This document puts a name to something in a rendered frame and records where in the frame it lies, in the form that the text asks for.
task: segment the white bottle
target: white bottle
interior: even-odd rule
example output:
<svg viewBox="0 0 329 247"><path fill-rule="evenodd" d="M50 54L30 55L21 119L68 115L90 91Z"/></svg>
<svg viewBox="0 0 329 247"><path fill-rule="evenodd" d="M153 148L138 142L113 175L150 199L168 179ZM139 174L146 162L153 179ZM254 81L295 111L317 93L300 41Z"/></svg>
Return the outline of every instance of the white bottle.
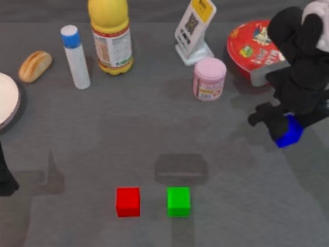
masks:
<svg viewBox="0 0 329 247"><path fill-rule="evenodd" d="M61 29L61 36L74 85L81 90L87 89L90 86L90 77L78 28L73 25L65 26Z"/></svg>

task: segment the yellow bottle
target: yellow bottle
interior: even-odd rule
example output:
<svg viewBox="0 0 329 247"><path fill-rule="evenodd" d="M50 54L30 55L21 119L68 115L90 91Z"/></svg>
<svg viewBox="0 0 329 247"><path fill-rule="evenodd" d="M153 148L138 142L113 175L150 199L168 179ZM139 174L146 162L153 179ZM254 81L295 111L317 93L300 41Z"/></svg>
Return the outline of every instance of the yellow bottle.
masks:
<svg viewBox="0 0 329 247"><path fill-rule="evenodd" d="M100 68L113 76L133 65L127 0L88 0Z"/></svg>

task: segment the pink lid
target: pink lid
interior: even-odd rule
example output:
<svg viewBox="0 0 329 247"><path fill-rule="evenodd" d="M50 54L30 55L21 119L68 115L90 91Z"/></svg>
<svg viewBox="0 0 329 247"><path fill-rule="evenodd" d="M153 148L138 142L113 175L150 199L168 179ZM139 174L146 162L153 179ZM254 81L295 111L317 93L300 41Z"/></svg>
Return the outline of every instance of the pink lid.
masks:
<svg viewBox="0 0 329 247"><path fill-rule="evenodd" d="M226 74L226 66L217 58L204 58L195 65L195 72L207 79L220 79Z"/></svg>

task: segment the jar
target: jar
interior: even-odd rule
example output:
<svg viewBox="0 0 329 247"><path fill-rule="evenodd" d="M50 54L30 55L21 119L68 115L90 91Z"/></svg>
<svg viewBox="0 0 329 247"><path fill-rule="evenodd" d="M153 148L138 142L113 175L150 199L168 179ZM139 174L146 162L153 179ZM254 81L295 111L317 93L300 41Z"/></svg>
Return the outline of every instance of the jar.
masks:
<svg viewBox="0 0 329 247"><path fill-rule="evenodd" d="M217 58L204 58L194 67L193 92L202 101L214 101L222 95L226 65Z"/></svg>

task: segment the bread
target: bread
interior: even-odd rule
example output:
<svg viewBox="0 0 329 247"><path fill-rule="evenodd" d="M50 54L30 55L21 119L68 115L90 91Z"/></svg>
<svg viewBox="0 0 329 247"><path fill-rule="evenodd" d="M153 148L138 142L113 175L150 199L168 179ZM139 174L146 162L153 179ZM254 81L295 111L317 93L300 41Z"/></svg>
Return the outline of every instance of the bread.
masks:
<svg viewBox="0 0 329 247"><path fill-rule="evenodd" d="M36 51L22 64L19 78L22 82L36 81L52 64L52 57L45 51Z"/></svg>

